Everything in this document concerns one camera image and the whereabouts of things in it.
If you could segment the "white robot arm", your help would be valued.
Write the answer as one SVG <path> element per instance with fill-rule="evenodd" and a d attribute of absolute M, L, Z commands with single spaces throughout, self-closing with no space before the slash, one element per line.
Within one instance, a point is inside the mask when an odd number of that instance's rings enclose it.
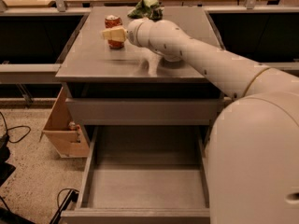
<path fill-rule="evenodd" d="M 197 40 L 171 21 L 134 20 L 102 36 L 182 60 L 232 99 L 207 145 L 211 224 L 299 224 L 298 77 Z"/>

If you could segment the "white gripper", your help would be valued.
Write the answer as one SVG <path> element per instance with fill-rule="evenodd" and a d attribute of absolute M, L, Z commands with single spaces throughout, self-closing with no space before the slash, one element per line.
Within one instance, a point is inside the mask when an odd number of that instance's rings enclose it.
<path fill-rule="evenodd" d="M 127 26 L 127 31 L 122 26 L 106 28 L 101 32 L 105 40 L 124 42 L 127 38 L 131 44 L 147 48 L 150 42 L 150 29 L 154 22 L 149 19 L 137 19 L 131 21 Z"/>

